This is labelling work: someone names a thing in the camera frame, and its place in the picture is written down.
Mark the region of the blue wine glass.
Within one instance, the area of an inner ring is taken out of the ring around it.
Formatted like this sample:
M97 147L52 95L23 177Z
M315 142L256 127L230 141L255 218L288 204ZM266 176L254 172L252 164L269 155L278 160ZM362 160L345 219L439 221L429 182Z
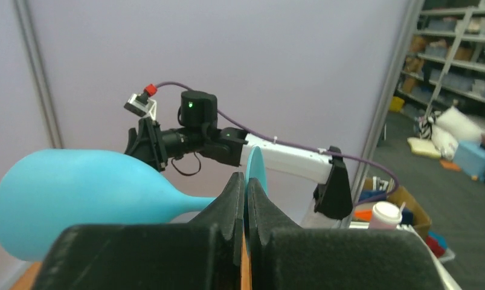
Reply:
M161 224L212 201L180 192L157 170L122 153L40 150L1 179L0 244L18 259L35 261L68 227Z

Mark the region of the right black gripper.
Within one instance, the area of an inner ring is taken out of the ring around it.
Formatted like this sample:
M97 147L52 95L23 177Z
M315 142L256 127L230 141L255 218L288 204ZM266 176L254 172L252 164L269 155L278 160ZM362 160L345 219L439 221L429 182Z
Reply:
M163 172L168 163L194 152L194 132L187 128L161 130L149 117L140 118L138 126L129 129L124 153L153 169Z

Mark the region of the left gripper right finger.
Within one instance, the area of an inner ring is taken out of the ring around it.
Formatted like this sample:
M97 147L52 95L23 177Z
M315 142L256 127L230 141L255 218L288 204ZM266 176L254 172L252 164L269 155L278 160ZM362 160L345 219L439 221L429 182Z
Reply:
M253 289L443 289L426 245L407 230L302 228L258 179L247 185Z

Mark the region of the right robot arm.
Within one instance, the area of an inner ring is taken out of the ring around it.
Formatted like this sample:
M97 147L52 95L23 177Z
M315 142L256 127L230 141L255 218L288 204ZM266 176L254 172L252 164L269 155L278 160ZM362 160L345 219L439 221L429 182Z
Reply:
M219 129L217 97L202 91L181 93L177 129L162 130L156 119L156 89L147 87L132 94L124 108L140 119L138 128L129 130L125 154L158 172L184 155L200 154L218 163L258 171L257 156L263 158L265 170L275 170L317 183L313 192L313 210L342 220L353 210L345 162L336 148L328 151L301 149L259 137L241 125Z

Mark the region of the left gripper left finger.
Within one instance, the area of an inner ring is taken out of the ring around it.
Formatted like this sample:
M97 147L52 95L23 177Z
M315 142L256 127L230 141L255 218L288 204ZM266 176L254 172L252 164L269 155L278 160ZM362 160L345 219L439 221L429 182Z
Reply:
M76 225L54 242L34 289L239 289L245 178L181 224Z

